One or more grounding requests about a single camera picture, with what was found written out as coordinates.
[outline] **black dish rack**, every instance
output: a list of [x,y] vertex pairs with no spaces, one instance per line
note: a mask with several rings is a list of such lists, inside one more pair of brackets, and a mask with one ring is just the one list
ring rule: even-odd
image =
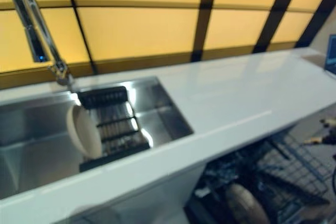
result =
[[303,207],[330,203],[323,197],[330,177],[326,166],[283,131],[209,163],[193,197],[216,217],[213,223],[251,223],[228,205],[226,191],[239,184],[262,205],[271,224],[295,223]]
[[150,148],[128,102],[125,87],[85,91],[78,98],[97,123],[103,146],[103,156],[84,161],[79,166],[81,172]]

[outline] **black frame strip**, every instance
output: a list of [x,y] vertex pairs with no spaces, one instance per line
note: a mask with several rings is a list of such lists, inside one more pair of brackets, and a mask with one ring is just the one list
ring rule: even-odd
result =
[[297,41],[295,47],[308,47],[318,31],[321,29],[332,10],[336,6],[336,0],[322,0],[308,26]]
[[213,2],[214,0],[201,0],[199,5],[194,46],[190,62],[197,62],[202,59],[205,36],[209,25]]
[[75,12],[75,16],[76,16],[76,20],[77,20],[77,23],[78,23],[78,26],[79,26],[79,29],[80,29],[80,33],[82,34],[84,44],[85,44],[85,48],[86,48],[86,50],[88,52],[88,55],[89,55],[89,60],[90,60],[90,65],[91,65],[91,68],[92,68],[92,72],[93,72],[93,74],[98,74],[97,67],[96,67],[96,65],[95,65],[95,63],[92,59],[92,54],[91,54],[88,42],[87,42],[85,34],[84,34],[84,30],[83,30],[83,27],[82,27],[82,24],[81,24],[81,21],[80,21],[80,18],[79,18],[79,14],[77,12],[77,6],[76,6],[75,0],[71,0],[71,5],[72,5],[72,8],[73,8],[73,11]]
[[253,53],[265,52],[274,36],[291,0],[275,0],[260,33]]

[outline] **monitor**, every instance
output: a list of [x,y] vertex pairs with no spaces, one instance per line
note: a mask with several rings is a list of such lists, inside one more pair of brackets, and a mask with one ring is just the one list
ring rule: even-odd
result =
[[336,34],[329,37],[327,57],[325,59],[324,69],[336,74]]

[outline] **faucet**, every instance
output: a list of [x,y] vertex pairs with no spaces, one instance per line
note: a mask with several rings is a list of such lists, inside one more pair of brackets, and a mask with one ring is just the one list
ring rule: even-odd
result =
[[58,84],[68,86],[71,90],[73,77],[67,64],[59,55],[36,0],[13,0],[13,2],[25,28],[33,61],[49,61],[49,54],[51,54],[54,61],[53,65],[48,66],[48,69],[55,75]]

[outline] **faucet spout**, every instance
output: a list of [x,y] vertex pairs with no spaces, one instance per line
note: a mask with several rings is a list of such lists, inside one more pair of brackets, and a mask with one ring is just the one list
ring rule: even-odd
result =
[[59,55],[36,0],[13,0],[13,2],[24,26],[33,61],[49,61],[49,55],[52,55],[53,65],[48,69],[52,71],[60,85],[70,87],[73,77],[66,62]]

